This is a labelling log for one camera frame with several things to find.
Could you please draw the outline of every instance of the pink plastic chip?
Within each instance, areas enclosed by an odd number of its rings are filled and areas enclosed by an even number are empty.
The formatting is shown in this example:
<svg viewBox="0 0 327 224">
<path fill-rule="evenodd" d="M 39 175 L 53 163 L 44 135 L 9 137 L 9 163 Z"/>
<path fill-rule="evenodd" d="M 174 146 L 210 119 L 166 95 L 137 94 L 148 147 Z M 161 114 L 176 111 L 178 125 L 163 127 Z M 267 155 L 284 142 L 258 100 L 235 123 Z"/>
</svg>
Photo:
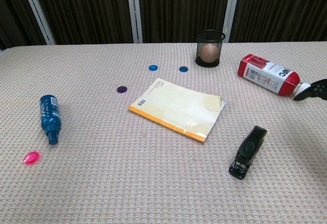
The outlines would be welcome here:
<svg viewBox="0 0 327 224">
<path fill-rule="evenodd" d="M 26 154 L 23 162 L 26 165 L 31 165 L 31 164 L 36 163 L 39 160 L 39 158 L 40 158 L 40 153 L 37 151 L 32 151 L 32 152 L 29 152 L 28 154 Z"/>
</svg>

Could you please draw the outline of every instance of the orange book edge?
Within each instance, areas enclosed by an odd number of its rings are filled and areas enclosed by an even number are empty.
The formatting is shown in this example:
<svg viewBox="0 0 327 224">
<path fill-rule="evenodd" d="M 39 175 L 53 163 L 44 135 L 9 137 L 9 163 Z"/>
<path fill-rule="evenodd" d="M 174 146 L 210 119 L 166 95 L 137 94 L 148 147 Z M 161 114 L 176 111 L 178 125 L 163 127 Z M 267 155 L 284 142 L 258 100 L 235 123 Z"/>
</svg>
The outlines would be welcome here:
<svg viewBox="0 0 327 224">
<path fill-rule="evenodd" d="M 194 133 L 189 132 L 189 131 L 184 132 L 183 129 L 181 129 L 181 128 L 177 127 L 177 126 L 174 126 L 174 125 L 172 125 L 170 123 L 167 123 L 167 122 L 165 122 L 165 121 L 163 121 L 163 120 L 161 120 L 161 119 L 159 119 L 157 117 L 154 117 L 154 116 L 152 116 L 152 115 L 150 115 L 148 113 L 145 113 L 142 110 L 137 109 L 137 108 L 135 108 L 135 107 L 133 107 L 131 105 L 128 107 L 128 110 L 130 110 L 130 111 L 132 111 L 132 112 L 134 112 L 134 113 L 136 113 L 138 115 L 141 115 L 144 118 L 147 118 L 147 119 L 149 119 L 149 120 L 151 120 L 153 122 L 156 122 L 156 123 L 158 123 L 158 124 L 160 124 L 160 125 L 168 128 L 168 129 L 171 129 L 171 130 L 176 131 L 176 132 L 178 132 L 180 134 L 183 134 L 183 135 L 186 135 L 188 137 L 191 137 L 191 138 L 193 138 L 193 139 L 195 139 L 197 141 L 204 142 L 206 140 L 206 138 L 203 137 L 203 136 L 199 136 L 199 135 L 194 134 Z"/>
</svg>

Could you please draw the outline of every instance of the spray nozzle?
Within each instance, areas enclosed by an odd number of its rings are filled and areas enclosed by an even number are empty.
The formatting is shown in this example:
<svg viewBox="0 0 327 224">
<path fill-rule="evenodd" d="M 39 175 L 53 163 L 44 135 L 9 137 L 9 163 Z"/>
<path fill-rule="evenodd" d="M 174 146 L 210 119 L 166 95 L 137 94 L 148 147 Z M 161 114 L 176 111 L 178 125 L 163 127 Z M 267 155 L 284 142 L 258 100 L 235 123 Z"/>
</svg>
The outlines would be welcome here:
<svg viewBox="0 0 327 224">
<path fill-rule="evenodd" d="M 308 97 L 320 97 L 323 100 L 327 100 L 327 79 L 312 83 L 309 88 L 297 94 L 294 100 L 302 101 Z"/>
</svg>

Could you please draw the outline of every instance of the blue spray bottle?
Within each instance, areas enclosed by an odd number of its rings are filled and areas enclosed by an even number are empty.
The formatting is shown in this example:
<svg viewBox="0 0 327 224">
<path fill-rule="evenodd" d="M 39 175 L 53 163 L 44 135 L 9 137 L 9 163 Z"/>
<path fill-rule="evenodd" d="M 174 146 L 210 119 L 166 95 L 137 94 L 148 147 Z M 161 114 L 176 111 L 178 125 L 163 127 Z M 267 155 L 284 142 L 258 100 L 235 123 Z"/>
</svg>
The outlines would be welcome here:
<svg viewBox="0 0 327 224">
<path fill-rule="evenodd" d="M 45 95 L 40 99 L 41 127 L 49 138 L 49 144 L 58 143 L 58 135 L 61 129 L 61 120 L 58 109 L 58 101 L 53 95 Z"/>
</svg>

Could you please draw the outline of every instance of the book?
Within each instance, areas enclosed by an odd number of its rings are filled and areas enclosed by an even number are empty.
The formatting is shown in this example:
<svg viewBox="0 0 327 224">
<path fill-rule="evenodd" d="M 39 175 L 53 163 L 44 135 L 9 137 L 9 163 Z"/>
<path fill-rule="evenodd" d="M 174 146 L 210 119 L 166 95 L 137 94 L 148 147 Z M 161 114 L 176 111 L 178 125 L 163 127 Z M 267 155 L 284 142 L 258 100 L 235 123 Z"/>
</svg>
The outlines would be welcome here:
<svg viewBox="0 0 327 224">
<path fill-rule="evenodd" d="M 219 95 L 157 79 L 128 109 L 185 136 L 205 142 L 226 102 Z"/>
</svg>

